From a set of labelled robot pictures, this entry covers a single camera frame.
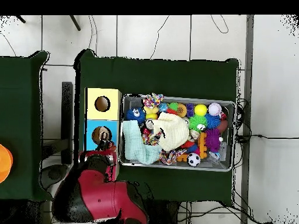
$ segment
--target metal tray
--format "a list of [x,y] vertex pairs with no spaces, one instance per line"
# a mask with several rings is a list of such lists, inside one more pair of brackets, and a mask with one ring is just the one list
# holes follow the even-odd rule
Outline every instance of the metal tray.
[[140,167],[158,167],[165,169],[188,169],[188,170],[205,170],[227,172],[230,171],[234,165],[234,150],[235,150],[235,123],[237,119],[237,105],[232,101],[221,100],[203,100],[203,99],[189,99],[177,97],[164,97],[163,102],[171,103],[192,103],[205,104],[208,106],[211,103],[218,103],[222,107],[222,111],[227,115],[228,128],[222,133],[223,142],[227,143],[227,150],[225,160],[220,163],[212,163],[207,159],[202,159],[197,167],[192,167],[187,162],[176,162],[172,165],[165,165],[161,162],[155,162],[150,165],[140,164],[136,160],[127,160],[124,155],[124,134],[123,134],[123,121],[126,120],[125,113],[132,107],[142,106],[142,99],[146,96],[141,94],[125,94],[121,100],[121,118],[120,118],[120,135],[119,135],[119,161],[123,166],[140,166]]

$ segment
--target light blue towel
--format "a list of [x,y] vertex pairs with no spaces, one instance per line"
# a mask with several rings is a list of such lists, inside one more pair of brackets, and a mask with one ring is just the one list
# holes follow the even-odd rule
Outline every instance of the light blue towel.
[[127,160],[137,160],[142,164],[152,164],[159,159],[162,148],[159,145],[145,145],[137,120],[123,122],[124,156]]

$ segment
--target yellow box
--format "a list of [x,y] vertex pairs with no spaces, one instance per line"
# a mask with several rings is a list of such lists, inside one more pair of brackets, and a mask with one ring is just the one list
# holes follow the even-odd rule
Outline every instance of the yellow box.
[[[96,100],[107,99],[109,108],[99,111]],[[119,120],[121,93],[117,89],[87,88],[87,119],[89,120]]]

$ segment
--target green table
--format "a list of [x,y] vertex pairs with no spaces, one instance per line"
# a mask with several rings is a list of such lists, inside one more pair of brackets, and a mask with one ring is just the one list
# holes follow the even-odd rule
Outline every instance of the green table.
[[[83,50],[76,61],[79,62],[76,92],[80,90],[81,151],[84,140],[85,88],[118,89],[122,94],[154,92],[195,99],[234,102],[236,99],[236,59],[218,62],[96,58],[91,50]],[[140,184],[139,192],[147,198],[153,194],[156,200],[222,201],[231,206],[232,170],[214,172],[121,166],[117,179],[137,181]]]
[[0,144],[13,155],[0,199],[49,200],[39,186],[41,162],[40,72],[48,53],[0,58]]

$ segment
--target yellow ball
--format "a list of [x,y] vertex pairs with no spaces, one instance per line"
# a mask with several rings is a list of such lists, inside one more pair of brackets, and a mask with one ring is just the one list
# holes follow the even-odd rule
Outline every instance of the yellow ball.
[[208,109],[204,104],[199,104],[194,108],[194,112],[198,116],[205,116]]

